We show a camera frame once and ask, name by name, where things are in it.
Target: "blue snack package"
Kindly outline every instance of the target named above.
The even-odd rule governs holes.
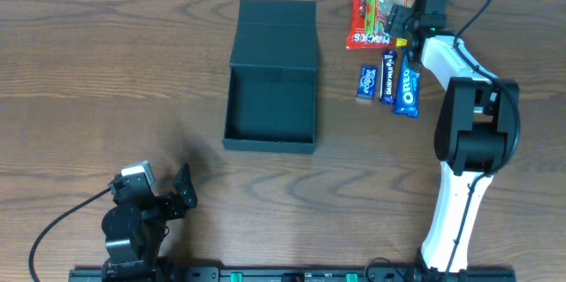
[[[407,50],[403,50],[401,73],[397,82],[397,97],[393,113],[407,115],[410,118],[418,118],[418,82],[421,73],[407,66]]]
[[[379,101],[382,104],[394,104],[393,99],[393,74],[397,53],[393,50],[384,50],[381,61],[381,89],[379,90]]]
[[[375,96],[375,79],[378,76],[378,67],[372,65],[362,65],[360,71],[360,84],[357,86],[357,97],[373,100]]]

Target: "black box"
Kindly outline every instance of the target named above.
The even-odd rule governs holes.
[[[314,151],[316,9],[309,1],[240,0],[225,149]]]

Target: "wood grain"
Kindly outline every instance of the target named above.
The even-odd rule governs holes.
[[[221,144],[238,0],[0,0],[0,280],[29,280],[38,233],[149,159],[157,191],[188,161],[200,206],[171,223],[164,255],[224,265],[412,261],[432,221],[432,149],[443,96],[425,72],[419,119],[356,103],[344,50],[350,0],[316,0],[321,67],[312,156],[227,152]],[[458,28],[484,0],[449,0]],[[566,274],[566,0],[493,0],[464,35],[487,69],[521,86],[523,137],[486,194],[472,264],[510,264],[521,281]],[[44,281],[107,257],[106,196],[50,232]]]

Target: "red candy bag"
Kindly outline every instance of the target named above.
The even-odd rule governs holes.
[[[352,23],[350,33],[346,38],[346,49],[393,47],[393,38],[383,32],[387,20],[383,12],[379,11],[379,5],[378,7],[367,7],[367,9],[376,9],[376,13],[373,34],[366,34],[366,4],[367,0],[352,0]]]

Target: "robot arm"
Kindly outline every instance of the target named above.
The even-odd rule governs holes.
[[[477,64],[476,60],[463,47],[463,40],[459,39],[459,42],[461,51],[467,55],[468,59]],[[421,64],[436,76],[444,89],[448,88],[451,78],[471,78],[476,81],[489,82],[486,77],[477,74],[462,61],[455,52],[453,44],[454,36],[450,35],[438,35],[426,39],[421,55]],[[482,113],[483,111],[484,109],[480,106],[474,107],[475,113]],[[440,168],[439,197],[431,229],[423,242],[421,254],[428,268],[446,271],[455,240],[458,237],[459,224],[464,216],[471,184],[482,175],[482,172],[463,171],[461,176],[457,176],[446,162],[441,162]],[[478,180],[475,193],[470,200],[470,207],[463,220],[463,232],[453,262],[450,265],[450,272],[457,273],[460,270],[466,270],[468,267],[467,253],[471,229],[478,214],[481,199],[492,180],[492,177]]]
[[[434,135],[441,161],[440,193],[420,252],[426,269],[457,273],[468,267],[471,229],[493,180],[490,171],[513,150],[517,122],[511,102],[518,99],[518,85],[499,80],[511,96],[501,97],[501,89],[487,77],[496,76],[478,64],[462,39],[455,41],[445,29],[446,2],[415,0],[411,8],[396,5],[385,31],[409,39],[408,66],[418,70],[425,66],[447,91]],[[476,113],[492,117],[491,122],[474,121]]]

